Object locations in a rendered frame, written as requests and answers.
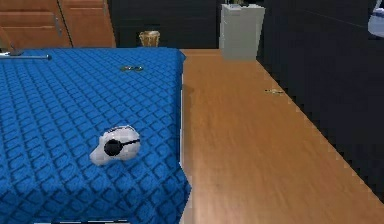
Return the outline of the white and blue round object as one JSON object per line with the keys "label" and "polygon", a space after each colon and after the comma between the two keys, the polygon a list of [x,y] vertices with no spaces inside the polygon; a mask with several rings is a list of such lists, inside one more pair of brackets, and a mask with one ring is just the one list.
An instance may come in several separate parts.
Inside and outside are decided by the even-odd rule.
{"label": "white and blue round object", "polygon": [[384,0],[377,0],[368,20],[368,32],[384,38]]}

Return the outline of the blue quilted bed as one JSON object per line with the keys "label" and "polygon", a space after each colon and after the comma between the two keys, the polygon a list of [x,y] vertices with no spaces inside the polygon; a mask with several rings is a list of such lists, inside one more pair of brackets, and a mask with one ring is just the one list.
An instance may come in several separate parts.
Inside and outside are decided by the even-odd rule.
{"label": "blue quilted bed", "polygon": [[[0,224],[179,224],[182,74],[174,48],[33,49],[0,59]],[[142,71],[121,71],[141,66]],[[139,134],[138,154],[93,164],[99,137]]]}

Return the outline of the tan woven bin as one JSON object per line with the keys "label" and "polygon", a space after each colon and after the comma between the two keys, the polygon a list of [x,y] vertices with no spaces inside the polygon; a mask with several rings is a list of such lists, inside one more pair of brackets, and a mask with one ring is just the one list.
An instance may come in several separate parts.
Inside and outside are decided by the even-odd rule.
{"label": "tan woven bin", "polygon": [[139,34],[143,47],[157,47],[160,40],[159,31],[143,31]]}

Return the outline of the grey baseball bat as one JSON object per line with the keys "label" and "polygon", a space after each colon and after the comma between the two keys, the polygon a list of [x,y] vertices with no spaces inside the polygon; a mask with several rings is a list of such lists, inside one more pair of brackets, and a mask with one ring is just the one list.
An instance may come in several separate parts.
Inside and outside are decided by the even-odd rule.
{"label": "grey baseball bat", "polygon": [[13,52],[1,52],[0,59],[42,59],[42,60],[51,60],[52,56],[47,55],[25,55],[23,51],[13,51]]}

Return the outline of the brown wooden cupboard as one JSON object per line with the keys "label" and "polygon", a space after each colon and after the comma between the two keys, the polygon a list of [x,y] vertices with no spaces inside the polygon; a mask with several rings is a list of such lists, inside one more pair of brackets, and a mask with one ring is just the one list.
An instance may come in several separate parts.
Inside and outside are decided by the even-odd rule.
{"label": "brown wooden cupboard", "polygon": [[108,0],[0,0],[0,52],[115,46]]}

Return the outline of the white headset with black pad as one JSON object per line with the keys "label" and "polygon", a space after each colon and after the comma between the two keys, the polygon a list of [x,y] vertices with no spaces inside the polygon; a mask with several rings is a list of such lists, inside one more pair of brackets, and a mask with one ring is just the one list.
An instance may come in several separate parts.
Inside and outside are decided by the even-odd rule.
{"label": "white headset with black pad", "polygon": [[140,146],[140,134],[132,126],[117,126],[99,137],[99,143],[89,158],[97,166],[112,160],[127,161],[138,154]]}

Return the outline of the white box cabinet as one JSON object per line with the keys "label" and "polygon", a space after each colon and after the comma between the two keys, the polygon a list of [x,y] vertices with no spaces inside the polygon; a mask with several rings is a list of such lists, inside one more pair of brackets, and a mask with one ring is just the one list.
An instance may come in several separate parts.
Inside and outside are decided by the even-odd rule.
{"label": "white box cabinet", "polygon": [[221,5],[219,48],[228,60],[255,60],[265,8],[257,4]]}

